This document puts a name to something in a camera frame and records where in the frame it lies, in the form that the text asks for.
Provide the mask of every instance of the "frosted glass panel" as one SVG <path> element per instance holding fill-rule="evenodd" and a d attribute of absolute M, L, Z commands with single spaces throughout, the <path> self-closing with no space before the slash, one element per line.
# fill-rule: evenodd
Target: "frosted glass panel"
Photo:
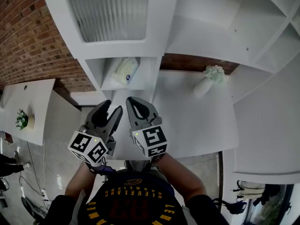
<path fill-rule="evenodd" d="M 144 39 L 148 0 L 70 0 L 85 42 Z"/>

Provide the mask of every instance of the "shoe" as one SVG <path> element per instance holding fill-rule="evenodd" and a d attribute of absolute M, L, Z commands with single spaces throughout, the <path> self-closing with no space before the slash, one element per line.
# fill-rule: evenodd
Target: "shoe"
<path fill-rule="evenodd" d="M 30 169 L 31 168 L 31 163 L 25 163 L 23 164 L 23 169 L 24 170 L 27 170 L 27 169 Z"/>
<path fill-rule="evenodd" d="M 16 160 L 16 164 L 20 165 L 20 159 L 19 159 L 19 153 L 17 151 L 14 151 L 14 159 Z"/>

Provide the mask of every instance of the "person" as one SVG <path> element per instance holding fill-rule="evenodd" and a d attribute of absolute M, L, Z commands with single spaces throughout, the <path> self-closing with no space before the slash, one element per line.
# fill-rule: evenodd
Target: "person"
<path fill-rule="evenodd" d="M 0 154 L 0 177 L 5 177 L 12 173 L 19 173 L 31 168 L 31 163 L 25 163 L 23 165 L 20 164 L 19 154 L 17 151 L 14 151 L 14 155 L 14 157 L 10 158 Z"/>
<path fill-rule="evenodd" d="M 109 176 L 89 203 L 96 174 L 82 163 L 41 225 L 228 224 L 202 181 L 169 154 L 157 156 L 141 172 L 134 171 L 135 163 L 127 161 L 126 169 Z M 172 186 L 185 206 L 178 203 Z"/>

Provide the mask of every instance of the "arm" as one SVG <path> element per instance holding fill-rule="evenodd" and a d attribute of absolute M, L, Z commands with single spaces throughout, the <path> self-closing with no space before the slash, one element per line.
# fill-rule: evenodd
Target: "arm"
<path fill-rule="evenodd" d="M 202 181 L 169 154 L 165 153 L 164 156 L 154 161 L 154 164 L 183 196 L 185 203 L 196 195 L 206 195 Z"/>
<path fill-rule="evenodd" d="M 67 185 L 65 196 L 77 200 L 81 190 L 83 189 L 86 197 L 89 198 L 94 186 L 95 178 L 96 174 L 91 173 L 87 165 L 82 162 L 77 172 Z"/>

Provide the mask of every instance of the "white vase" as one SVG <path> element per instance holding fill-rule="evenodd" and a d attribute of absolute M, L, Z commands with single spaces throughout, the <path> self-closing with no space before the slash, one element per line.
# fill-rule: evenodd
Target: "white vase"
<path fill-rule="evenodd" d="M 28 117 L 28 123 L 26 129 L 33 129 L 33 127 L 34 127 L 34 117 L 30 116 Z"/>
<path fill-rule="evenodd" d="M 195 87 L 194 94 L 198 98 L 202 98 L 205 93 L 210 89 L 213 85 L 213 81 L 209 77 L 203 78 Z"/>

